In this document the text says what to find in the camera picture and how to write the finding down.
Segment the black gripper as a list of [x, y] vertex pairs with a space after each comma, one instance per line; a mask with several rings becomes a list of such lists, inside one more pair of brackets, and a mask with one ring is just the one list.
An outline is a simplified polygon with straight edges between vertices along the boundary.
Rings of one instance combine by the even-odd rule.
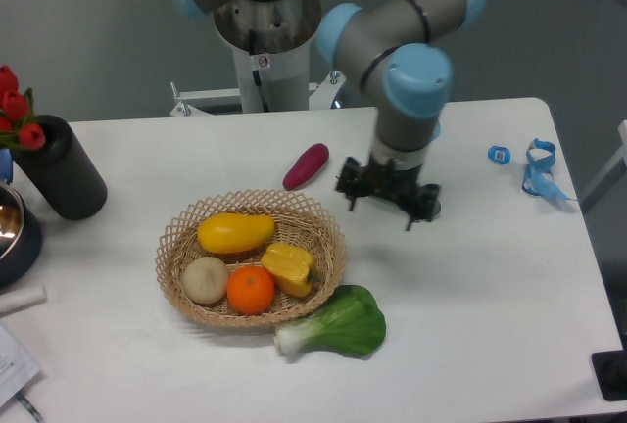
[[396, 169], [394, 161], [381, 164], [373, 156], [364, 171], [358, 160], [348, 157], [337, 177], [335, 191], [348, 200], [349, 212], [359, 198], [366, 196], [392, 202], [408, 215], [406, 231], [410, 231], [415, 223], [432, 222], [440, 214], [440, 186], [419, 186], [420, 171], [420, 165]]

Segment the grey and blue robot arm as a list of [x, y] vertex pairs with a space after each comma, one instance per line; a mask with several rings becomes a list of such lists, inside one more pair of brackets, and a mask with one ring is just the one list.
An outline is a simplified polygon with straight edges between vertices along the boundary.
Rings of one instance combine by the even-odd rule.
[[389, 0], [371, 11], [345, 3], [328, 12], [319, 0], [172, 1], [213, 17], [246, 113], [307, 109], [316, 47], [378, 112], [367, 163], [347, 159], [337, 190], [388, 201], [413, 223], [439, 214], [439, 187], [418, 182], [453, 78], [433, 42], [475, 21], [486, 0]]

